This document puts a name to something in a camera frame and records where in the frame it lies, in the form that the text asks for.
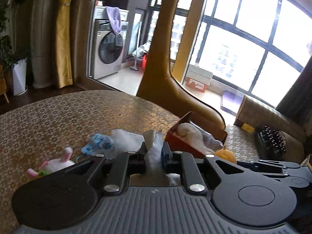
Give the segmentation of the red rectangular storage box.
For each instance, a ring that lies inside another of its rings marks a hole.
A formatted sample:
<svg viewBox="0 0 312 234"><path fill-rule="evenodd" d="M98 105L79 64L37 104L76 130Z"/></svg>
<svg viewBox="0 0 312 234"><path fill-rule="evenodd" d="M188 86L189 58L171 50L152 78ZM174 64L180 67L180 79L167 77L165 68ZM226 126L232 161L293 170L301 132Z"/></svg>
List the red rectangular storage box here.
<svg viewBox="0 0 312 234"><path fill-rule="evenodd" d="M172 151L182 151L202 159L222 149L227 132L197 113L188 112L166 135L165 141Z"/></svg>

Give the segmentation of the white bunny plush toy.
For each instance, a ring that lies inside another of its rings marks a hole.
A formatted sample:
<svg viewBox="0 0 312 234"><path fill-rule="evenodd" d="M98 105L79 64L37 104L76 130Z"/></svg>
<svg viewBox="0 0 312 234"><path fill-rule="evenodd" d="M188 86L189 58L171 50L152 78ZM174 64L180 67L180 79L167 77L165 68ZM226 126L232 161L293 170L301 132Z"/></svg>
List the white bunny plush toy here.
<svg viewBox="0 0 312 234"><path fill-rule="evenodd" d="M39 167L38 171L29 168L27 170L27 174L31 177L43 177L64 168L68 168L74 164L74 162L70 160L72 154L73 149L71 147L66 147L62 150L62 154L59 158L44 161Z"/></svg>

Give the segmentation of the green potted tree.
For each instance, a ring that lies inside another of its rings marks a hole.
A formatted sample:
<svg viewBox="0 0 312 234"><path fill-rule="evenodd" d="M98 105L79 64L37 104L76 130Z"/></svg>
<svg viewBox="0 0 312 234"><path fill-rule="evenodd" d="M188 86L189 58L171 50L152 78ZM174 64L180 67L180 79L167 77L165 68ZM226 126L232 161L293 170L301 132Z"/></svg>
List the green potted tree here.
<svg viewBox="0 0 312 234"><path fill-rule="evenodd" d="M1 0L1 65L4 71L12 69L17 63L13 34L13 9L24 4L26 0Z"/></svg>

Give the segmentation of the red cardboard box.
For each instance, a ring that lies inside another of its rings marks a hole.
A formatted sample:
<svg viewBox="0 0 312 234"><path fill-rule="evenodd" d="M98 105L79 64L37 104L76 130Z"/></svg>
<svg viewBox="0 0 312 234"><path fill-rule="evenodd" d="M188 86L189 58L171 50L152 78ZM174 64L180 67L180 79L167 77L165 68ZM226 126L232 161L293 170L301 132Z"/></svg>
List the red cardboard box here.
<svg viewBox="0 0 312 234"><path fill-rule="evenodd" d="M199 92L202 92L202 93L204 93L206 91L206 89L207 89L207 85L206 84L204 84L204 83L202 83L200 81L197 81L195 79L192 79L190 77L186 77L184 82L185 82L185 85L187 87L195 89L195 90L197 90Z"/></svg>

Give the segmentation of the white tissue pack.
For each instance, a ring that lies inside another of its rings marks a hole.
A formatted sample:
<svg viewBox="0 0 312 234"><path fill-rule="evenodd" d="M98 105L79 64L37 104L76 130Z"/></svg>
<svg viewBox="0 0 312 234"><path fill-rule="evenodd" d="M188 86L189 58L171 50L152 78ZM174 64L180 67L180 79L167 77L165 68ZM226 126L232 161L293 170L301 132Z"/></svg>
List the white tissue pack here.
<svg viewBox="0 0 312 234"><path fill-rule="evenodd" d="M138 151L143 142L143 135L117 129L106 136L102 152L107 159L114 159L121 153Z"/></svg>

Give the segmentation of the blue cartoon face mask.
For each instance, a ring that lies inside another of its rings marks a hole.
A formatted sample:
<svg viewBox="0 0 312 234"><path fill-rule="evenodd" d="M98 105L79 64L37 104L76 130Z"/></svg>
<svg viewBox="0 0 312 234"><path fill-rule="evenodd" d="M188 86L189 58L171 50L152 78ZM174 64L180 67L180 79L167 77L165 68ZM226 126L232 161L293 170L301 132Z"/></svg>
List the blue cartoon face mask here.
<svg viewBox="0 0 312 234"><path fill-rule="evenodd" d="M89 142L82 147L81 154L76 157L77 163L83 157L93 157L103 154L104 156L110 156L115 150L114 141L110 136L96 133L89 140Z"/></svg>

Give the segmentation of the wooden drawer cabinet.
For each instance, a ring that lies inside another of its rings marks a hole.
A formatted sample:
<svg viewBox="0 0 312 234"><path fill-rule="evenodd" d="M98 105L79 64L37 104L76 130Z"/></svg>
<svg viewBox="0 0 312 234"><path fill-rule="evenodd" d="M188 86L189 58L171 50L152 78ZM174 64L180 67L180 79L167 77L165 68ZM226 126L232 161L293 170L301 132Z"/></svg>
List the wooden drawer cabinet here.
<svg viewBox="0 0 312 234"><path fill-rule="evenodd" d="M7 83L4 76L3 66L0 65L0 95L4 95L7 103L9 104L10 102L8 100L6 92L7 92Z"/></svg>

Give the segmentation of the white plant pot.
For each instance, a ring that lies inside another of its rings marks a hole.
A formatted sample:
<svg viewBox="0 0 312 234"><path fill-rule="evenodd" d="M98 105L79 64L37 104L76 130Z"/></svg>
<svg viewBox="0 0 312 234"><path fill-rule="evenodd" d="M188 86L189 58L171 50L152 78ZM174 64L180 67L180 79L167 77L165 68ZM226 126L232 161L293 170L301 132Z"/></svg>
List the white plant pot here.
<svg viewBox="0 0 312 234"><path fill-rule="evenodd" d="M13 94L20 96L27 90L26 87L26 75L27 75L27 59L21 59L18 61L13 69Z"/></svg>

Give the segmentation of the black ribbed object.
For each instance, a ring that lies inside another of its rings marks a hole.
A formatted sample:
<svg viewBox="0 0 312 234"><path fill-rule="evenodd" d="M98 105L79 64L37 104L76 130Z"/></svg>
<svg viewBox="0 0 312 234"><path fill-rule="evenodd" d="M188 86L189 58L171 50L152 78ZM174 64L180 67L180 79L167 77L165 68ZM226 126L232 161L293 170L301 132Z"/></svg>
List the black ribbed object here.
<svg viewBox="0 0 312 234"><path fill-rule="evenodd" d="M264 128L257 128L254 135L260 159L282 161L287 150L284 140L277 130L264 126Z"/></svg>

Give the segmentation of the clear plastic bag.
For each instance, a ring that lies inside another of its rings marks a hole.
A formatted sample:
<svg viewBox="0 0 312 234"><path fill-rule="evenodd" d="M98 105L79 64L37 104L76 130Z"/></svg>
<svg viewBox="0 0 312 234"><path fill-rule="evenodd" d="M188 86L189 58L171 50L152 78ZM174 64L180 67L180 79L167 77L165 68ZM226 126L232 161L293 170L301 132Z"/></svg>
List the clear plastic bag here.
<svg viewBox="0 0 312 234"><path fill-rule="evenodd" d="M159 177L164 175L161 163L161 152L163 147L162 131L147 130L143 133L147 153L144 157L146 173Z"/></svg>

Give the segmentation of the white tower air conditioner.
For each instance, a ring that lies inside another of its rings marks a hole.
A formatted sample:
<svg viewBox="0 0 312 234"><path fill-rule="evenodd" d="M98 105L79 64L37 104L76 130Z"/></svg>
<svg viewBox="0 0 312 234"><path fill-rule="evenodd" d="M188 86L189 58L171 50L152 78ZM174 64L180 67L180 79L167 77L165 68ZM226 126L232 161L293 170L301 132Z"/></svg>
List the white tower air conditioner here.
<svg viewBox="0 0 312 234"><path fill-rule="evenodd" d="M53 0L34 0L31 18L33 87L52 84Z"/></svg>

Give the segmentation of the purple towel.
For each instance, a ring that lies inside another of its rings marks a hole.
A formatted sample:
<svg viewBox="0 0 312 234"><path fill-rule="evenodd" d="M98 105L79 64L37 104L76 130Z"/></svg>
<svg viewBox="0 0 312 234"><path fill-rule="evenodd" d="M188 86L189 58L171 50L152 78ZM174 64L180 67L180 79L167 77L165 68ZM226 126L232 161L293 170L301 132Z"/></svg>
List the purple towel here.
<svg viewBox="0 0 312 234"><path fill-rule="evenodd" d="M106 7L106 14L115 34L120 34L122 29L120 9L118 7Z"/></svg>

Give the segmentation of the orange plush toy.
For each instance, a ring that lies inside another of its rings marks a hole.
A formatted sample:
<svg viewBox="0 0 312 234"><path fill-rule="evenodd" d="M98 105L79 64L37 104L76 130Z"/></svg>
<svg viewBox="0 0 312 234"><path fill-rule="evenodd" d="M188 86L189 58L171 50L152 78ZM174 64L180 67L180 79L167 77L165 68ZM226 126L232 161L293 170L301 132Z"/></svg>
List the orange plush toy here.
<svg viewBox="0 0 312 234"><path fill-rule="evenodd" d="M214 155L218 156L224 160L227 160L231 163L234 163L234 164L237 163L236 156L234 155L234 153L232 151L228 150L225 145L220 150L217 150L214 153Z"/></svg>

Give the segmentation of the white soft cloth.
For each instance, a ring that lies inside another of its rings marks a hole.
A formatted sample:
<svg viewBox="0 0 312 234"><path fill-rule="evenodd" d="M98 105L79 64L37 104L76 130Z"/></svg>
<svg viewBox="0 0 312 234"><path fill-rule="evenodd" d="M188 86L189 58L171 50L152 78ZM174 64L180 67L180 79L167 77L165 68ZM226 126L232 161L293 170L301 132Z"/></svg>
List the white soft cloth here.
<svg viewBox="0 0 312 234"><path fill-rule="evenodd" d="M212 134L205 132L192 123L182 123L175 130L175 134L183 142L199 151L203 155L214 154L223 148L223 143L216 140Z"/></svg>

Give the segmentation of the white washing machine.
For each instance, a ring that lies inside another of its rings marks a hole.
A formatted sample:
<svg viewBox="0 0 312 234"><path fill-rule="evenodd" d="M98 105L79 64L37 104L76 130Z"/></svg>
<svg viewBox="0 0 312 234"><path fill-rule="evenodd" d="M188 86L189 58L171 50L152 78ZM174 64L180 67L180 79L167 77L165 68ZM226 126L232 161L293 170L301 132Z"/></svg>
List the white washing machine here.
<svg viewBox="0 0 312 234"><path fill-rule="evenodd" d="M114 33L106 7L95 6L90 76L97 80L121 70L124 42L128 31L128 11L120 10L121 32Z"/></svg>

